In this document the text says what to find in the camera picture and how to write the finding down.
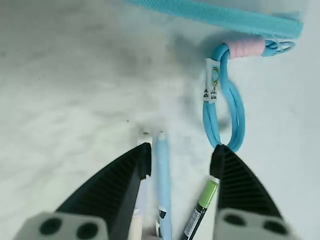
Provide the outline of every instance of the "lanyard tag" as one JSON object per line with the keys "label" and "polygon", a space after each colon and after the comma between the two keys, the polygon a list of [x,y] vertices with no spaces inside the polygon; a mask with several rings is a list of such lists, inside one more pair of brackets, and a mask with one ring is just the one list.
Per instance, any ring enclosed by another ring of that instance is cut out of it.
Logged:
{"label": "lanyard tag", "polygon": [[206,74],[203,101],[214,104],[217,100],[217,84],[220,75],[220,62],[210,58],[205,59]]}

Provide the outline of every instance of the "blue lanyard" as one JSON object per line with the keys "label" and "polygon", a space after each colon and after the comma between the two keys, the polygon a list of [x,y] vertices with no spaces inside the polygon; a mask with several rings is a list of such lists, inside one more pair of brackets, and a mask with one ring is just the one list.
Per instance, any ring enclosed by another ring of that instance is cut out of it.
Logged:
{"label": "blue lanyard", "polygon": [[[266,40],[265,49],[262,56],[271,57],[277,54],[285,53],[291,50],[294,46],[295,43],[291,41],[275,42],[272,40]],[[229,57],[229,48],[225,43],[223,43],[216,48],[212,59],[220,62],[219,84],[221,85],[222,93],[226,99],[231,115],[231,139],[227,146],[233,152],[236,152],[239,150],[244,141],[246,128],[245,108],[239,91],[228,78],[227,64]],[[203,124],[207,138],[212,147],[215,148],[217,145],[221,145],[216,104],[205,101],[203,103],[202,113]]]}

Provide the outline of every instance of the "pen cap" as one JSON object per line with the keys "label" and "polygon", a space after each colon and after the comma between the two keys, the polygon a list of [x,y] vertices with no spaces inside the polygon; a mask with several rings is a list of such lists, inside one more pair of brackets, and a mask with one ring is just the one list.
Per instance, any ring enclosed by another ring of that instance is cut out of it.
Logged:
{"label": "pen cap", "polygon": [[217,190],[218,184],[213,181],[212,179],[209,179],[206,184],[205,188],[200,196],[200,199],[198,201],[199,205],[205,209],[207,209],[211,203],[211,200]]}

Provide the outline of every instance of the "white pen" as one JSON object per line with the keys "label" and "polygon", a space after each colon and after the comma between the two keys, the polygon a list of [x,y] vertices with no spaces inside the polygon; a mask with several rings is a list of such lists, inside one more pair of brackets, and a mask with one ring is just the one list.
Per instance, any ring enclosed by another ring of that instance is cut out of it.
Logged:
{"label": "white pen", "polygon": [[[152,137],[149,132],[144,131],[137,140],[137,146],[150,143],[152,146]],[[149,184],[149,176],[141,180],[138,195],[136,197],[132,220],[129,228],[128,240],[141,240],[144,224],[144,213],[147,204],[147,187]]]}

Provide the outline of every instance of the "white label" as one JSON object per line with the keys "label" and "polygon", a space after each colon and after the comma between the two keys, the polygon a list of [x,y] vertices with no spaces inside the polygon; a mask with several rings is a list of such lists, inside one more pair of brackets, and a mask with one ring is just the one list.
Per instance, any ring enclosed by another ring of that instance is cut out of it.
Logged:
{"label": "white label", "polygon": [[220,62],[210,58],[206,60],[206,79],[203,92],[203,101],[213,104],[217,100],[217,84],[220,75]]}
{"label": "white label", "polygon": [[188,225],[186,226],[185,230],[184,230],[184,234],[187,236],[187,237],[190,237],[191,233],[193,232],[193,230],[195,229],[196,227],[196,224],[200,218],[200,212],[198,212],[196,209],[194,210],[193,214],[192,214],[192,217],[188,223]]}

